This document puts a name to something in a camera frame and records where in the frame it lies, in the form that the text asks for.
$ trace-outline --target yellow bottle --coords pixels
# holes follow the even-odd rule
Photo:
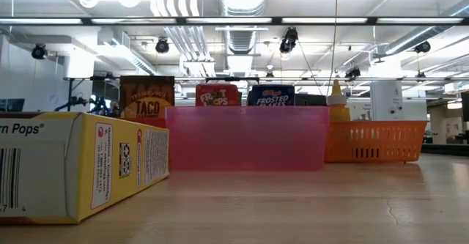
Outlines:
[[[347,97],[342,94],[339,81],[334,80],[332,95],[328,96],[328,107],[330,108],[329,112],[331,122],[350,121],[350,110],[345,107],[346,104]]]

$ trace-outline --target translucent pink container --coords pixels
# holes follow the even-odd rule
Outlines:
[[[170,170],[313,171],[322,168],[327,107],[170,107]]]

